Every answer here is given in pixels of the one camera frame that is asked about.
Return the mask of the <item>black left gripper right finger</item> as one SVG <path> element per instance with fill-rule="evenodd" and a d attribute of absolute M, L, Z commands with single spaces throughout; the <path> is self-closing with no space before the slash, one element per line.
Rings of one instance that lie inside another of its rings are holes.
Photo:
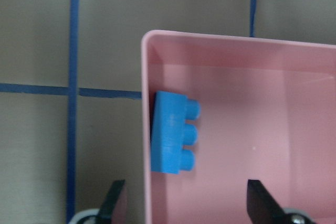
<path fill-rule="evenodd" d="M 290 223 L 289 215 L 259 180 L 247 182 L 247 213 L 254 224 Z"/>

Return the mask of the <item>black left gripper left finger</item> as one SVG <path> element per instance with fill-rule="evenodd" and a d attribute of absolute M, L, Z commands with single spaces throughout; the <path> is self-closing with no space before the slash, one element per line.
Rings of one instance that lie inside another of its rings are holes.
<path fill-rule="evenodd" d="M 125 220 L 125 180 L 115 180 L 99 211 L 98 220 Z"/>

